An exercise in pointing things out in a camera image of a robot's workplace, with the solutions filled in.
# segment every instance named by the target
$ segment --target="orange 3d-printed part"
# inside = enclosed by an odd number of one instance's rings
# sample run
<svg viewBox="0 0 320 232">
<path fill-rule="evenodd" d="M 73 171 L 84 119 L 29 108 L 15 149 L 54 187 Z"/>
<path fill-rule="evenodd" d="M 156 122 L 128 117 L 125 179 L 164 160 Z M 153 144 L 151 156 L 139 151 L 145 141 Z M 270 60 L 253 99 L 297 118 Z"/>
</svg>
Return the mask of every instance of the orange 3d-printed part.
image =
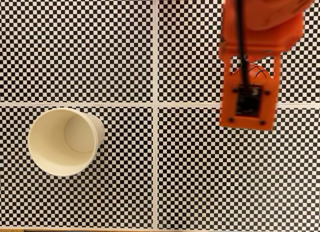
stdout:
<svg viewBox="0 0 320 232">
<path fill-rule="evenodd" d="M 224 62 L 224 88 L 220 125 L 271 130 L 280 80 L 281 53 L 303 33 L 303 10 L 312 0 L 243 0 L 243 38 L 247 60 L 274 57 L 274 76 L 257 65 L 248 67 L 252 91 L 244 96 L 239 69 L 229 73 L 230 58 L 239 54 L 234 0 L 223 5 L 220 59 Z"/>
<path fill-rule="evenodd" d="M 273 77 L 258 65 L 248 66 L 251 97 L 243 97 L 240 69 L 224 74 L 221 126 L 259 130 L 272 128 L 279 84 L 279 56 L 275 57 L 274 65 Z"/>
</svg>

